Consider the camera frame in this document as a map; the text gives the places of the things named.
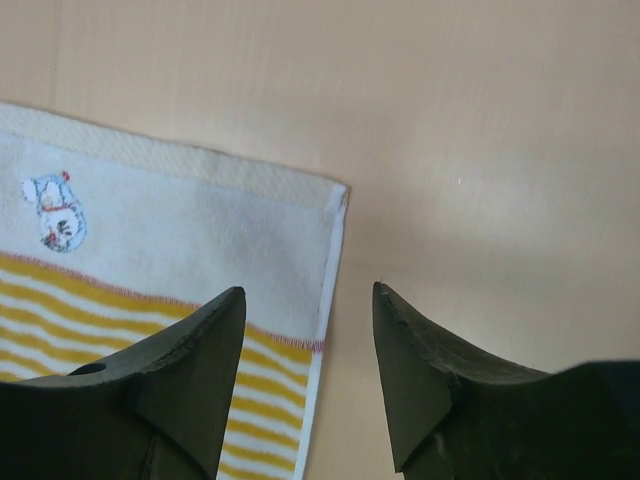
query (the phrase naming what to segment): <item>beige surface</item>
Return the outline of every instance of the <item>beige surface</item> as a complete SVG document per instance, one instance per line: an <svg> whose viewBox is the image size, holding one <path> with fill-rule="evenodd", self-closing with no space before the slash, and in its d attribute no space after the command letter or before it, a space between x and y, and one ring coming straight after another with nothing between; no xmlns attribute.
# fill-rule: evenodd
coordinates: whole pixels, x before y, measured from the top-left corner
<svg viewBox="0 0 640 480"><path fill-rule="evenodd" d="M383 278L488 350L640 355L640 2L0 0L0 99L353 187L307 478L391 479Z"/></svg>

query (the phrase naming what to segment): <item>white towel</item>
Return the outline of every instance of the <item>white towel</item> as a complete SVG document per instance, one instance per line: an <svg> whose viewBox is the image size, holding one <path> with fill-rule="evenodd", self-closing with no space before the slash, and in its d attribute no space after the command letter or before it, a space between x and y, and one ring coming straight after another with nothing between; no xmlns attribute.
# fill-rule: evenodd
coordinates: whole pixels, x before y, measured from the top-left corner
<svg viewBox="0 0 640 480"><path fill-rule="evenodd" d="M0 378L68 373L241 285L219 478L302 478L343 185L0 104L0 198Z"/></svg>

